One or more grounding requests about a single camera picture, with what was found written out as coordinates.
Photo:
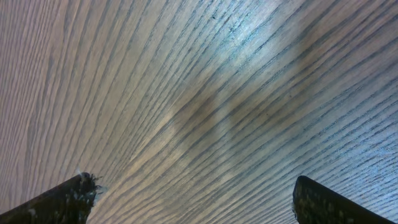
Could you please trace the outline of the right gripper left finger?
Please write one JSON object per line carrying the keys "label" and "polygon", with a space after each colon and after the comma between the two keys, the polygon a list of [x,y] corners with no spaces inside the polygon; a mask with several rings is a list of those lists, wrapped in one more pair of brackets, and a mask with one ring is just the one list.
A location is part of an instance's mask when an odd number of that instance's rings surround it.
{"label": "right gripper left finger", "polygon": [[39,196],[1,214],[1,224],[85,224],[101,188],[93,174],[82,172]]}

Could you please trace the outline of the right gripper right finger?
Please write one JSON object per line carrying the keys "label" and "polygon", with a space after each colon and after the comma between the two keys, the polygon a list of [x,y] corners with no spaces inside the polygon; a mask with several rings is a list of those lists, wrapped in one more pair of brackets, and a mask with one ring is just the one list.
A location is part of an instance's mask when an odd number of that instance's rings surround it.
{"label": "right gripper right finger", "polygon": [[297,177],[292,196],[299,224],[394,223],[304,175]]}

